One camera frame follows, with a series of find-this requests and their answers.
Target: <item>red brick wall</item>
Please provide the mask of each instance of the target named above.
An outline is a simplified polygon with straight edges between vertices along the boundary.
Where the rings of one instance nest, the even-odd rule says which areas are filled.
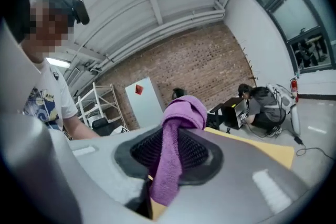
[[[211,109],[237,95],[240,83],[253,84],[248,79],[251,76],[237,40],[220,23],[153,44],[111,68],[97,84],[114,84],[124,119],[133,130],[139,126],[125,87],[145,77],[156,82],[165,105],[171,101],[174,88],[183,88]]]

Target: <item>man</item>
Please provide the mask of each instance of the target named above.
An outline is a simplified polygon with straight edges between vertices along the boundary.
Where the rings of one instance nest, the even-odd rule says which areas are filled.
[[[267,135],[279,135],[281,124],[286,117],[285,110],[281,108],[268,108],[277,105],[276,99],[266,87],[252,88],[241,84],[238,88],[239,97],[248,100],[249,113],[246,123],[266,130]]]
[[[32,89],[24,113],[48,128],[62,131],[64,125],[73,139],[94,138],[99,135],[76,116],[77,108],[62,74],[45,59],[67,39],[75,19],[80,21],[71,0],[39,0],[30,8],[29,30],[21,47],[41,72],[41,79]]]

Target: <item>fire extinguisher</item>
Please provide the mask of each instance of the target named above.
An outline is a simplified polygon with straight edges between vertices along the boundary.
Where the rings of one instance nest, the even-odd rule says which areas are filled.
[[[292,95],[295,97],[296,102],[299,102],[299,94],[298,94],[298,81],[296,78],[292,78],[290,80],[290,90]]]

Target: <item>yellow paper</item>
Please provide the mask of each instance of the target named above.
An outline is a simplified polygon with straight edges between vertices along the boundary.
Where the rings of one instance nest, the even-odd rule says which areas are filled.
[[[284,167],[290,169],[292,166],[295,150],[291,146],[279,146],[279,145],[254,141],[254,140],[239,137],[237,135],[227,134],[227,133],[224,133],[224,132],[221,132],[221,131],[218,131],[218,130],[215,130],[209,127],[205,128],[204,130],[206,132],[218,134],[221,136],[225,136],[228,138],[240,140],[248,144],[251,144],[257,147],[258,149],[260,149],[261,151],[265,152],[268,156],[275,159],[277,162],[282,164]]]
[[[153,212],[153,220],[157,221],[160,215],[166,210],[166,206],[159,204],[158,202],[154,201],[151,198],[151,206],[152,206],[152,212]]]

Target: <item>white t-shirt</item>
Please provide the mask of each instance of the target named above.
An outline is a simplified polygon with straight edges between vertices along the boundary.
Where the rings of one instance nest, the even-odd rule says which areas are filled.
[[[41,72],[41,79],[32,89],[23,111],[43,121],[48,128],[62,131],[63,119],[77,113],[68,86],[61,72],[54,66],[50,67],[46,59],[35,66]]]

